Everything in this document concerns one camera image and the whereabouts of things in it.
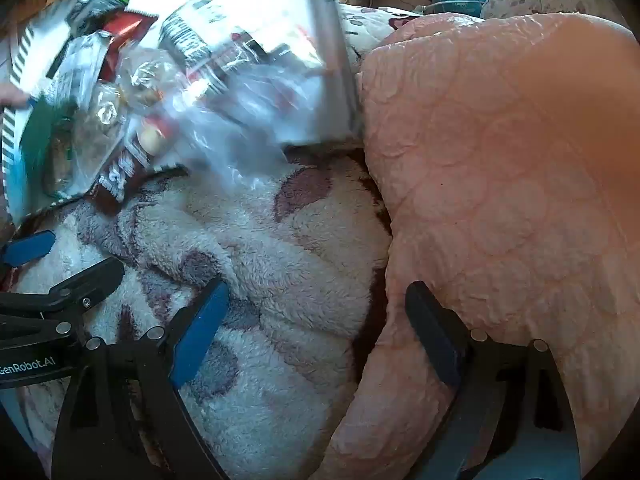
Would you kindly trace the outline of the person's left hand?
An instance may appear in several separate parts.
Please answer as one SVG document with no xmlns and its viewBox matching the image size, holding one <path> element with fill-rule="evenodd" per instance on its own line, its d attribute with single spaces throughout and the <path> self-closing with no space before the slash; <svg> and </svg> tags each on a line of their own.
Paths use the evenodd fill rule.
<svg viewBox="0 0 640 480">
<path fill-rule="evenodd" d="M 17 108 L 24 108 L 28 105 L 30 95 L 23 90 L 10 84 L 9 82 L 2 82 L 0 84 L 0 106 L 10 106 Z"/>
</svg>

